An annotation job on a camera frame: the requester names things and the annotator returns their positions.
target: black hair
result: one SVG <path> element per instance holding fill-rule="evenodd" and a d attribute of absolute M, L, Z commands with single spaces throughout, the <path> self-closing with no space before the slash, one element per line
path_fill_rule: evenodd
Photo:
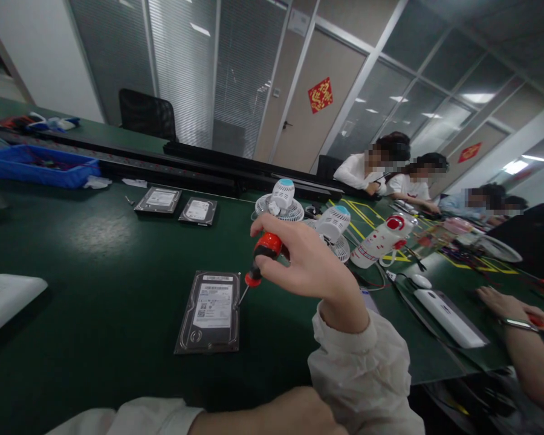
<path fill-rule="evenodd" d="M 472 190 L 476 195 L 484 195 L 488 197 L 487 205 L 490 209 L 500 210 L 504 207 L 504 196 L 506 196 L 506 189 L 502 185 L 488 183 Z"/>
<path fill-rule="evenodd" d="M 443 154 L 427 153 L 419 156 L 414 160 L 413 163 L 405 166 L 402 173 L 411 174 L 416 169 L 421 169 L 427 166 L 435 169 L 440 169 L 441 172 L 447 172 L 447 170 L 449 169 L 449 163 L 447 161 L 447 158 Z"/>
<path fill-rule="evenodd" d="M 388 154 L 391 162 L 409 160 L 411 157 L 410 142 L 409 136 L 401 132 L 392 132 L 377 139 L 378 148 Z"/>
<path fill-rule="evenodd" d="M 516 195 L 506 196 L 504 204 L 516 205 L 518 210 L 526 210 L 528 208 L 528 201 Z"/>

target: wristwatch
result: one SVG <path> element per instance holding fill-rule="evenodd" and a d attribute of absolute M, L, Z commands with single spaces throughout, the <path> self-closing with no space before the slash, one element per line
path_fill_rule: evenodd
<path fill-rule="evenodd" d="M 504 326 L 513 326 L 513 327 L 516 327 L 516 328 L 530 330 L 530 331 L 533 331 L 533 332 L 538 332 L 538 333 L 540 332 L 540 329 L 538 329 L 537 327 L 535 327 L 535 325 L 533 325 L 532 323 L 527 322 L 525 320 L 515 320 L 515 319 L 509 319 L 509 318 L 502 317 L 499 320 L 499 322 L 500 322 L 500 324 L 503 324 Z"/>

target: blue plastic bin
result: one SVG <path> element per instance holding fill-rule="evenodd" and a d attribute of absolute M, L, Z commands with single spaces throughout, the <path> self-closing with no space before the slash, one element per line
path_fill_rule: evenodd
<path fill-rule="evenodd" d="M 68 170 L 34 166 L 36 160 L 68 165 Z M 0 178 L 77 189 L 89 175 L 101 176 L 99 160 L 31 145 L 14 145 L 0 150 Z"/>

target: hard drive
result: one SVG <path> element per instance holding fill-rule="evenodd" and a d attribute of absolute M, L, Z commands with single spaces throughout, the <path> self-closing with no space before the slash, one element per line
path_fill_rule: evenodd
<path fill-rule="evenodd" d="M 211 227 L 217 206 L 217 201 L 191 197 L 181 212 L 179 221 Z"/>
<path fill-rule="evenodd" d="M 180 200 L 181 190 L 170 190 L 161 187 L 150 188 L 133 210 L 137 213 L 159 213 L 164 216 L 173 216 L 177 202 Z"/>
<path fill-rule="evenodd" d="M 197 271 L 176 354 L 239 350 L 240 273 Z"/>

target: office chair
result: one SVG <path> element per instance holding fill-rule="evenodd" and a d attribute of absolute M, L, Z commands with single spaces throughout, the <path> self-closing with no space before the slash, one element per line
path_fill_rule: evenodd
<path fill-rule="evenodd" d="M 169 101 L 121 89 L 119 107 L 124 129 L 178 142 L 173 106 Z"/>
<path fill-rule="evenodd" d="M 341 159 L 329 157 L 327 155 L 319 156 L 319 166 L 316 169 L 316 176 L 324 180 L 332 180 L 338 167 L 343 164 Z"/>

